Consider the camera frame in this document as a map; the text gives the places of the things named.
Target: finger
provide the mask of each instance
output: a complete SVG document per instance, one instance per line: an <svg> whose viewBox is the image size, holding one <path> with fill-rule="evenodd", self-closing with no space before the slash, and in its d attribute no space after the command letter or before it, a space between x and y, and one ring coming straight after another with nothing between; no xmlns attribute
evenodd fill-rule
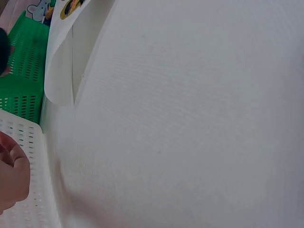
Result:
<svg viewBox="0 0 304 228"><path fill-rule="evenodd" d="M14 167L14 161L10 153L1 144L0 144L0 160L11 167Z"/></svg>
<svg viewBox="0 0 304 228"><path fill-rule="evenodd" d="M11 158L14 162L14 167L22 168L24 166L29 166L29 161L26 154L18 145L18 143L16 143L16 141L13 140L10 136L3 132L0 132L0 144L8 152L10 152Z"/></svg>
<svg viewBox="0 0 304 228"><path fill-rule="evenodd" d="M20 169L28 173L30 172L29 160L18 144L10 151L10 155L13 159L15 169Z"/></svg>
<svg viewBox="0 0 304 228"><path fill-rule="evenodd" d="M10 136L7 134L0 132L0 144L8 150L8 152L13 149L13 147L17 144L15 140L13 140Z"/></svg>
<svg viewBox="0 0 304 228"><path fill-rule="evenodd" d="M1 208L1 210L7 210L7 209L10 209L12 207L15 206L16 203L6 203L3 205L3 207Z"/></svg>

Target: plastic crate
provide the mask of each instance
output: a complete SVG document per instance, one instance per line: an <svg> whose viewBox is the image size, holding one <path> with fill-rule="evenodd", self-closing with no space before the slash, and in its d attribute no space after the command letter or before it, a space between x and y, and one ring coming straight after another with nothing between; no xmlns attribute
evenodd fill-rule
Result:
<svg viewBox="0 0 304 228"><path fill-rule="evenodd" d="M49 27L23 12L9 34L12 71L0 78L0 109L39 123Z"/></svg>
<svg viewBox="0 0 304 228"><path fill-rule="evenodd" d="M29 196L0 216L0 228L61 228L49 162L39 125L0 110L0 131L22 147L30 162Z"/></svg>

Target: green basket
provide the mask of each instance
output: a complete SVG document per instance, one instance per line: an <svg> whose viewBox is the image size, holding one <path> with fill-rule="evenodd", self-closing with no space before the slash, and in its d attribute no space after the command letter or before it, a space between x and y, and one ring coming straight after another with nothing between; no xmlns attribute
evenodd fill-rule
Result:
<svg viewBox="0 0 304 228"><path fill-rule="evenodd" d="M39 123L49 27L23 12L9 34L12 71L0 78L0 109Z"/></svg>

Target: white sheet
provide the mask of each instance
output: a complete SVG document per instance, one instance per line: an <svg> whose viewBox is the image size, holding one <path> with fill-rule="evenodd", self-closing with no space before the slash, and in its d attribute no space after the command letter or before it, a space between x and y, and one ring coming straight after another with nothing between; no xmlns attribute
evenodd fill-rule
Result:
<svg viewBox="0 0 304 228"><path fill-rule="evenodd" d="M59 47L64 40L69 43L68 46L72 47L73 35L72 33L70 37L67 35L77 17L91 0L85 0L81 7L78 7L68 18L62 20L60 13L67 1L58 0L56 2L47 46L45 94L50 101L58 105L70 104L72 89L72 55L66 56L66 50L59 49Z"/></svg>
<svg viewBox="0 0 304 228"><path fill-rule="evenodd" d="M78 219L304 227L303 12L303 1L118 1L77 108L47 104Z"/></svg>

